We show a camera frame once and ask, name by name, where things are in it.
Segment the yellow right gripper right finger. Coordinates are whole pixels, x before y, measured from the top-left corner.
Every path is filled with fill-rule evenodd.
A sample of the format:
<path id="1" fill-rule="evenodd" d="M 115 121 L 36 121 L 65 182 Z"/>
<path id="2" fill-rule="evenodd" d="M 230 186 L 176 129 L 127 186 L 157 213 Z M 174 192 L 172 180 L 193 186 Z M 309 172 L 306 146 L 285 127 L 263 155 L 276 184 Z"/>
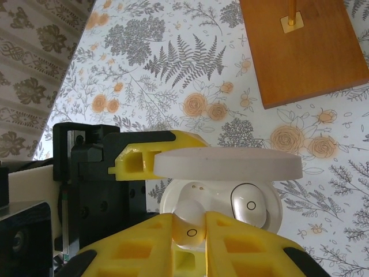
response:
<path id="1" fill-rule="evenodd" d="M 227 217 L 206 213 L 206 277 L 329 277 L 297 243 Z"/>

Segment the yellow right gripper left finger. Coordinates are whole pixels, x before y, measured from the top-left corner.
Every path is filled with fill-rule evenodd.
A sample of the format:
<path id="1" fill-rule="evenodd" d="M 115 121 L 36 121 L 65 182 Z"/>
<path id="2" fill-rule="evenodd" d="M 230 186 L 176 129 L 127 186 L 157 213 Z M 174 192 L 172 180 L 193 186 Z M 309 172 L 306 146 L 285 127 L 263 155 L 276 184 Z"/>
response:
<path id="1" fill-rule="evenodd" d="M 172 214 L 160 214 L 82 248 L 55 277 L 174 277 Z"/>

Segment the white wireless earbud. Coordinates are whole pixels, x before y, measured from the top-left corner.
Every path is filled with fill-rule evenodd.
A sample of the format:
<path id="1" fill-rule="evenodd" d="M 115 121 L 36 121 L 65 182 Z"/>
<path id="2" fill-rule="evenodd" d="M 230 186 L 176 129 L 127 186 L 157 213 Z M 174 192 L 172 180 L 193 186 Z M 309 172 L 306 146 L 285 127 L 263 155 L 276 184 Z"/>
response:
<path id="1" fill-rule="evenodd" d="M 231 192 L 234 218 L 255 227 L 263 227 L 267 220 L 262 191 L 253 184 L 240 184 Z"/>
<path id="2" fill-rule="evenodd" d="M 173 210 L 172 239 L 183 249 L 199 249 L 205 242 L 204 207 L 195 200 L 183 200 Z"/>

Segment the white earbud charging case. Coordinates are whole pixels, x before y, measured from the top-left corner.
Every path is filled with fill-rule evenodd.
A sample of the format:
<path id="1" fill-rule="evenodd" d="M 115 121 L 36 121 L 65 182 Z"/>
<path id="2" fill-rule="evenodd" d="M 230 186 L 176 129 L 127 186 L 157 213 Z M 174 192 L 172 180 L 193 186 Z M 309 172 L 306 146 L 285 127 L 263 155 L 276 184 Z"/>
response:
<path id="1" fill-rule="evenodd" d="M 175 149 L 155 156 L 154 172 L 171 179 L 160 202 L 160 213 L 173 213 L 178 202 L 198 201 L 206 212 L 234 219 L 231 192 L 253 184 L 264 196 L 267 220 L 260 229 L 278 233 L 283 208 L 274 181 L 303 176 L 300 156 L 250 147 L 197 147 Z"/>

